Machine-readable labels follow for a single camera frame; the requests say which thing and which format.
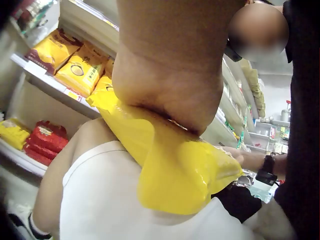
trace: white sneaker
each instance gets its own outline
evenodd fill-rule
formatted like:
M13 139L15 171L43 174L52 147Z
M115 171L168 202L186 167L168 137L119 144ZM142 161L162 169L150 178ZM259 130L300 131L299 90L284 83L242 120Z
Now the white sneaker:
M31 211L32 208L28 205L15 204L12 200L8 201L7 212L15 228L26 240L37 240L33 237L28 223Z

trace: wrist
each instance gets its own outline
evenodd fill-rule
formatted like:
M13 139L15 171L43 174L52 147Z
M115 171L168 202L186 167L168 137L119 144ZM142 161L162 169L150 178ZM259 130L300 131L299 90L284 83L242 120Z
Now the wrist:
M242 152L243 156L243 164L241 165L242 168L258 172L259 169L262 168L264 163L264 154L255 154L255 153L248 153L246 151Z

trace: price label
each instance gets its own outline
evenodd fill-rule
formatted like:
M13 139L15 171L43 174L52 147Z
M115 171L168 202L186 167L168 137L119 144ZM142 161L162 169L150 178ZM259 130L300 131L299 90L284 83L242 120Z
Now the price label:
M80 94L76 93L75 91L72 91L69 88L65 89L64 94L68 95L69 97L73 98L74 100L77 100L78 102L80 102L82 99L82 96Z

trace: yellow package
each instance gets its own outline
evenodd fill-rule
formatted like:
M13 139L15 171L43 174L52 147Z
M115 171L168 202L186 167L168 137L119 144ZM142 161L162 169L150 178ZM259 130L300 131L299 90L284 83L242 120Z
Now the yellow package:
M106 64L106 73L105 75L108 76L110 79L112 79L112 71L113 71L113 64L115 63L115 60L112 57L108 58L108 62Z
M194 214L242 175L224 151L156 113L122 104L110 90L97 88L87 102L142 167L137 196L144 207Z
M103 75L94 89L93 94L97 94L100 91L113 91L112 81L107 75Z
M91 43L84 45L56 74L56 77L74 91L89 97L100 79L107 57Z
M22 150L30 131L17 119L10 118L0 122L0 136L8 144L18 150Z
M81 46L79 40L66 35L63 29L56 29L33 47L26 58L55 74Z

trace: black watch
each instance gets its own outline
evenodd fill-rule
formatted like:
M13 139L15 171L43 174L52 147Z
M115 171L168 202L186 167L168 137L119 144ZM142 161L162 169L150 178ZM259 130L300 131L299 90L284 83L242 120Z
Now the black watch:
M258 171L258 174L256 175L256 180L272 186L278 178L277 175L273 174L274 165L275 165L275 158L273 156L266 155L264 157L263 166Z
M271 155L266 155L264 157L264 163L260 170L273 174L273 167L275 165L275 158Z

